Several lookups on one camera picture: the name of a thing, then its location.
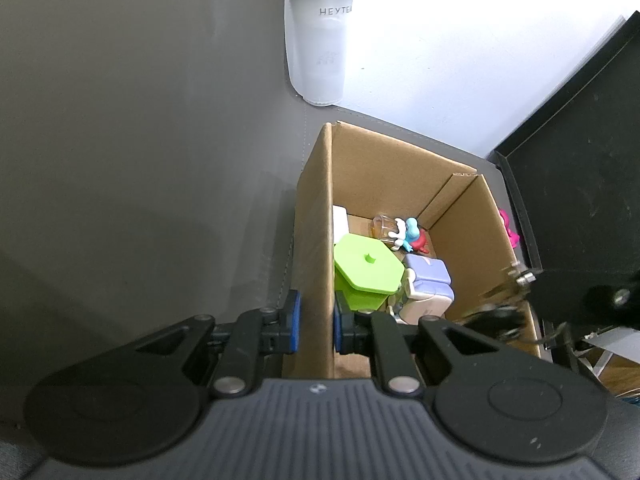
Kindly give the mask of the lavender and white toy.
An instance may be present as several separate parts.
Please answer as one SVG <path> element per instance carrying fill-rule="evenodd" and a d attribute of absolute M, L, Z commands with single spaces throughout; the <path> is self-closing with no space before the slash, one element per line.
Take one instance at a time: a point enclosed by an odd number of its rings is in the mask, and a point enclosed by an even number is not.
<path fill-rule="evenodd" d="M 442 318 L 454 302 L 454 291 L 446 264 L 435 258 L 405 255 L 400 287 L 390 300 L 401 323 L 416 325 L 425 315 Z"/>

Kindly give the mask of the magenta dinosaur figurine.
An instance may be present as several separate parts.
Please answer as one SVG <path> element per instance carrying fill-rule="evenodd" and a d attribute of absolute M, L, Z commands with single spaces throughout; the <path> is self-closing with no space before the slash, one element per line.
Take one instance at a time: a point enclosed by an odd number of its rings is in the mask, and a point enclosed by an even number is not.
<path fill-rule="evenodd" d="M 499 210 L 499 214 L 500 214 L 504 229 L 506 230 L 506 236 L 509 239 L 511 248 L 512 249 L 518 248 L 518 244 L 520 244 L 520 236 L 518 235 L 517 232 L 514 231 L 514 229 L 512 229 L 509 215 L 503 209 Z"/>

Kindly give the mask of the blue red white figurine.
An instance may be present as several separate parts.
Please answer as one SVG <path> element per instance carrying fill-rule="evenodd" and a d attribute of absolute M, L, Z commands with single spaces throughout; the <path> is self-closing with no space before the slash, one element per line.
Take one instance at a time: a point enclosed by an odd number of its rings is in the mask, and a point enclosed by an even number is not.
<path fill-rule="evenodd" d="M 430 253 L 426 231 L 419 226 L 416 218 L 396 218 L 395 223 L 396 230 L 388 232 L 395 252 L 403 249 L 405 252 L 415 252 L 424 256 Z"/>

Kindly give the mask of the clear plastic capsule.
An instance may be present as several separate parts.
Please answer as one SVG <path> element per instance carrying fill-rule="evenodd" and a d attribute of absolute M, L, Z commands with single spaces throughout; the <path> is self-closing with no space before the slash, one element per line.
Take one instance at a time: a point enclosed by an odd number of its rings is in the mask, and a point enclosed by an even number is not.
<path fill-rule="evenodd" d="M 378 240 L 393 242 L 398 235 L 396 220 L 385 214 L 378 214 L 371 220 L 371 235 Z"/>

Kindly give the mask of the brown cardboard box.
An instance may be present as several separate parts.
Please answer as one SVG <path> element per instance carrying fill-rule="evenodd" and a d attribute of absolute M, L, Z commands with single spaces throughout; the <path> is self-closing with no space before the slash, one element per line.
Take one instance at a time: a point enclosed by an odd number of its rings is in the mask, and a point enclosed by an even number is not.
<path fill-rule="evenodd" d="M 452 278 L 450 321 L 459 321 L 502 283 L 516 261 L 498 205 L 473 167 L 346 122 L 327 122 L 296 188 L 292 286 L 302 295 L 300 338 L 283 373 L 291 378 L 354 378 L 358 356 L 333 349 L 332 208 L 360 219 L 413 217 L 427 230 Z"/>

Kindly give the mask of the green hexagonal lidded container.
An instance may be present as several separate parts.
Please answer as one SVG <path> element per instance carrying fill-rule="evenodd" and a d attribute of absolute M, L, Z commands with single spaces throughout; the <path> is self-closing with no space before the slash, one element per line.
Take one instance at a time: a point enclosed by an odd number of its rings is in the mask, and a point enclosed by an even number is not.
<path fill-rule="evenodd" d="M 378 310 L 398 291 L 405 267 L 380 240 L 346 234 L 334 245 L 334 288 L 354 311 Z"/>

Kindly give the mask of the small white box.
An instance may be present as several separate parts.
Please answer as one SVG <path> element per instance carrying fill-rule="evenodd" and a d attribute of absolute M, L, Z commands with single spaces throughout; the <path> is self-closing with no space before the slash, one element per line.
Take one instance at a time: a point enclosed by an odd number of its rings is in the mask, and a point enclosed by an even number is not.
<path fill-rule="evenodd" d="M 332 206 L 333 243 L 338 244 L 349 233 L 348 214 L 344 207 Z"/>

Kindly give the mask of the black tray box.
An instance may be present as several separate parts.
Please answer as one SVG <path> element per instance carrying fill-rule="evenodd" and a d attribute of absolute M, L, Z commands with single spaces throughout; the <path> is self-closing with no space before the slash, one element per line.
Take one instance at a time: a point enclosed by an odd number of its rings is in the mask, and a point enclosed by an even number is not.
<path fill-rule="evenodd" d="M 638 273 L 638 15 L 489 158 L 506 180 L 531 266 Z"/>

